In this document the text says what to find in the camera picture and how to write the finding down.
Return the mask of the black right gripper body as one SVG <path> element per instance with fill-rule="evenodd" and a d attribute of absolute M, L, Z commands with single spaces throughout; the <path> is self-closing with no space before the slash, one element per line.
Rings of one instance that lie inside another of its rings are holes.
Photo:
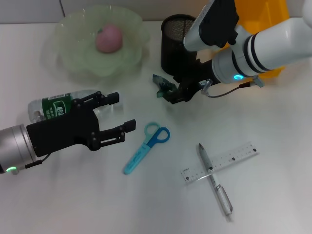
<path fill-rule="evenodd" d="M 178 91 L 183 94 L 185 102 L 190 101 L 207 80 L 210 79 L 212 85 L 219 84 L 213 73 L 212 60 L 202 63 L 197 59 L 192 65 L 174 75 L 174 79 L 179 83 Z"/>

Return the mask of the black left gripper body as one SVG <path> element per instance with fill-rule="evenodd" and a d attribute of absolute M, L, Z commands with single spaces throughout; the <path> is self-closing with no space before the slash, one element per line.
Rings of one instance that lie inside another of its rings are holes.
<path fill-rule="evenodd" d="M 100 104 L 100 97 L 77 98 L 72 101 L 70 112 L 26 126 L 36 156 L 77 144 L 99 150 L 99 123 L 93 110 Z"/>

